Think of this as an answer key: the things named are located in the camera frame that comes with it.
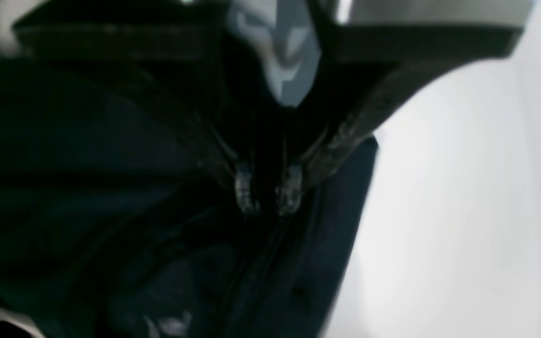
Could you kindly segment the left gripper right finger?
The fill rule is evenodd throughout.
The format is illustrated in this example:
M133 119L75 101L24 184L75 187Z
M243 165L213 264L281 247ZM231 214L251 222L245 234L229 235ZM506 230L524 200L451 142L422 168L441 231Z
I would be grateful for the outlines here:
M532 0L305 0L320 60L287 114L281 215L332 176L419 90L459 67L510 56Z

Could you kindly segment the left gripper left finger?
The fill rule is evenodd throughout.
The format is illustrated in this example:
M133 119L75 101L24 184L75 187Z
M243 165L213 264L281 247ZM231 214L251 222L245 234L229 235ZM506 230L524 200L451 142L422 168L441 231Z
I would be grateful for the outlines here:
M28 58L72 71L149 113L259 211L252 113L231 90L229 0L48 0L12 26Z

